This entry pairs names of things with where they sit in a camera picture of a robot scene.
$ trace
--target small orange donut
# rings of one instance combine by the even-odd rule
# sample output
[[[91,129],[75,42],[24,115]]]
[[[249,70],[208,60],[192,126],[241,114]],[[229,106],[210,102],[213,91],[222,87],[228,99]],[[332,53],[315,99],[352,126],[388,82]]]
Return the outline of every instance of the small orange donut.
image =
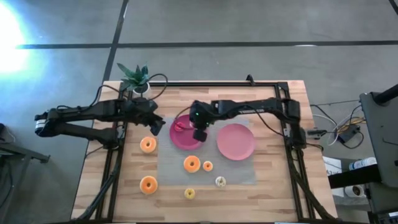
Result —
[[[203,169],[210,172],[213,169],[213,164],[210,161],[206,161],[203,163]]]
[[[145,137],[139,144],[144,153],[151,153],[156,149],[156,139],[152,137]]]
[[[190,173],[194,173],[200,169],[200,160],[196,156],[188,156],[184,160],[184,169]]]
[[[146,195],[153,194],[157,190],[157,180],[153,176],[146,176],[139,183],[139,188]]]

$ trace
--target wooden tabletop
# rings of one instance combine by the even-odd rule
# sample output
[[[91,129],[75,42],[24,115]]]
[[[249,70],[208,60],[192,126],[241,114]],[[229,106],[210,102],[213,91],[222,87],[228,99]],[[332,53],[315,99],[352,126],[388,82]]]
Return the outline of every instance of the wooden tabletop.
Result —
[[[312,112],[304,82],[301,80],[287,82],[290,97],[300,102],[302,127],[313,128]],[[104,84],[119,88],[120,82]],[[161,87],[152,87],[152,94],[158,94],[161,89]],[[100,100],[110,100],[117,96],[115,91],[103,88]],[[273,87],[168,87],[163,95],[156,99],[159,108],[155,113],[174,117],[182,109],[190,106],[194,99],[209,103],[211,100],[249,101],[273,96],[275,96]],[[282,137],[267,129],[256,114],[242,116],[250,120],[250,129],[256,138],[254,151],[256,185],[227,185],[223,189],[215,185],[160,185],[152,195],[142,194],[139,182],[144,176],[157,176],[158,149],[152,154],[143,154],[139,142],[144,136],[151,136],[149,127],[130,124],[126,133],[113,221],[296,222],[297,216]],[[262,117],[272,128],[281,131],[279,120],[273,115],[262,114]],[[111,123],[94,122],[94,128],[97,129],[108,128],[111,125]],[[87,152],[99,146],[97,141],[92,141]],[[106,150],[99,150],[85,160],[72,218],[81,215],[98,193],[105,159]],[[326,210],[337,217],[321,151],[308,146],[304,150],[304,159],[312,192]],[[184,190],[188,187],[197,192],[194,200],[186,200],[184,197]],[[108,210],[109,195],[110,190],[104,204],[104,215]],[[303,210],[307,214],[302,191],[300,198]]]

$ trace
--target pink bowl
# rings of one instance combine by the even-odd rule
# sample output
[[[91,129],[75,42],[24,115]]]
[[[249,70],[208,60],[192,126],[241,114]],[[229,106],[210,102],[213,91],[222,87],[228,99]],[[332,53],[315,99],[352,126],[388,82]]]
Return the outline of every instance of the pink bowl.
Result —
[[[242,124],[229,124],[217,136],[220,153],[228,159],[241,161],[248,158],[256,147],[253,133]]]
[[[186,129],[176,131],[174,126],[178,122],[184,124]],[[194,150],[203,145],[203,142],[193,138],[193,128],[190,126],[189,115],[182,115],[172,123],[170,127],[170,139],[175,146],[182,150]]]

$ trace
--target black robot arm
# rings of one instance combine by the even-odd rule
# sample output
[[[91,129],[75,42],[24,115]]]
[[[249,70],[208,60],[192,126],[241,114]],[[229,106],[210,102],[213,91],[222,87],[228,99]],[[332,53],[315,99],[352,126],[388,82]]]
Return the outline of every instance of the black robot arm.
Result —
[[[104,122],[126,121],[136,125],[150,126],[153,135],[157,135],[165,124],[162,117],[154,114],[157,104],[153,100],[136,98],[132,100],[107,100],[92,106],[76,108],[52,108],[48,112],[35,116],[35,133],[40,137],[52,137],[59,134],[98,140],[105,147],[118,145],[116,128],[93,129],[75,124],[71,121],[97,119]]]
[[[300,127],[300,103],[295,100],[278,100],[268,98],[235,102],[232,100],[217,100],[210,104],[195,100],[190,108],[190,121],[195,128],[193,138],[205,141],[205,129],[217,120],[226,120],[239,114],[271,113],[281,121],[290,124],[290,143],[294,147],[306,148],[305,131]]]

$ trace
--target gray floor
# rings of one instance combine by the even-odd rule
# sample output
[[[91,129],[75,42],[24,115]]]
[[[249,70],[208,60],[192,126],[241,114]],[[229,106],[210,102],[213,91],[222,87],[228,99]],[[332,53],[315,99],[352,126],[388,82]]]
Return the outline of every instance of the gray floor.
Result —
[[[2,1],[4,24],[17,25],[5,26],[0,47],[111,43],[121,4]],[[120,42],[398,40],[397,23],[388,0],[131,0]],[[57,105],[90,104],[108,55],[109,49],[0,51],[0,123],[9,126],[18,145],[51,154],[48,164],[33,162],[29,167],[9,223],[69,219],[87,141],[39,138],[33,119]],[[171,80],[242,80],[248,73],[258,80],[305,80],[311,103],[353,100],[398,83],[398,46],[119,49],[114,62],[146,63],[150,73],[162,72]],[[110,80],[121,77],[114,66]],[[325,111],[340,120],[356,105],[326,106]],[[320,128],[330,127],[327,121],[315,121]],[[324,155],[371,156],[366,137],[357,149],[335,144],[325,147]],[[363,213],[345,208],[339,208],[339,216],[363,220]]]

